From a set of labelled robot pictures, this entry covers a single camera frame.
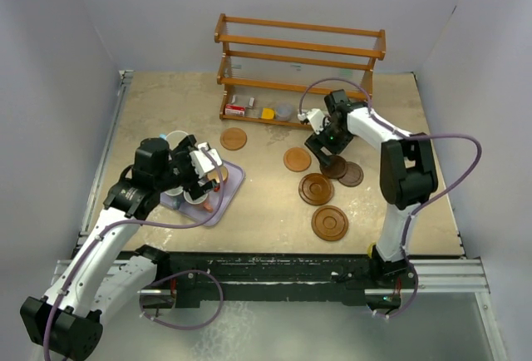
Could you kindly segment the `dark walnut coaster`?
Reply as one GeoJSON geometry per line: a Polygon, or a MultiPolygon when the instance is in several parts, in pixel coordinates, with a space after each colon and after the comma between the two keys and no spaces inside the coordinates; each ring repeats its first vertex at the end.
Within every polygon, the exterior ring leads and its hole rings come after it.
{"type": "Polygon", "coordinates": [[[324,164],[320,165],[320,171],[327,178],[340,179],[347,174],[347,162],[346,160],[338,155],[329,156],[330,163],[325,166],[324,164]]]}
{"type": "Polygon", "coordinates": [[[356,187],[360,185],[364,179],[362,168],[355,162],[348,161],[346,163],[346,173],[337,180],[344,186],[356,187]]]}

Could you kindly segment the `brown ringed wooden saucer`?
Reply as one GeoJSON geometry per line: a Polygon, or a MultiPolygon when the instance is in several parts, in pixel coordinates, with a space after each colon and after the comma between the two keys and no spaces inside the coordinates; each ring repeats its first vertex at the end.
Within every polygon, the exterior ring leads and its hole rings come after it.
{"type": "Polygon", "coordinates": [[[300,180],[298,193],[310,205],[325,205],[333,198],[334,187],[326,176],[311,173],[300,180]]]}

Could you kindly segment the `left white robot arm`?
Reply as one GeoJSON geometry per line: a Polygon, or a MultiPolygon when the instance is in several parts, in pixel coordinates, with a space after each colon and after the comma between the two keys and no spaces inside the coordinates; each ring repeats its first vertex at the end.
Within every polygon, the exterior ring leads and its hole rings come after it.
{"type": "Polygon", "coordinates": [[[85,360],[103,329],[137,292],[168,284],[168,255],[145,247],[122,271],[108,272],[125,244],[160,203],[162,193],[182,188],[198,199],[222,185],[207,180],[223,161],[208,143],[186,136],[176,148],[156,137],[141,141],[134,161],[109,189],[98,220],[76,256],[40,298],[27,298],[20,315],[30,340],[42,346],[45,360],[85,360]]]}

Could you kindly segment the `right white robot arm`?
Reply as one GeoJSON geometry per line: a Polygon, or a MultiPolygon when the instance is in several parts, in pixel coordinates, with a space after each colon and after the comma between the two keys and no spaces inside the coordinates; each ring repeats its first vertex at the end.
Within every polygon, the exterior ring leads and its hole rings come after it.
{"type": "Polygon", "coordinates": [[[379,186],[387,203],[382,232],[372,247],[370,278],[379,287],[388,287],[407,265],[408,217],[424,205],[438,187],[431,142],[386,120],[366,101],[351,101],[344,90],[324,98],[328,109],[299,110],[298,119],[312,127],[305,146],[322,168],[337,164],[339,155],[357,136],[379,151],[379,186]]]}

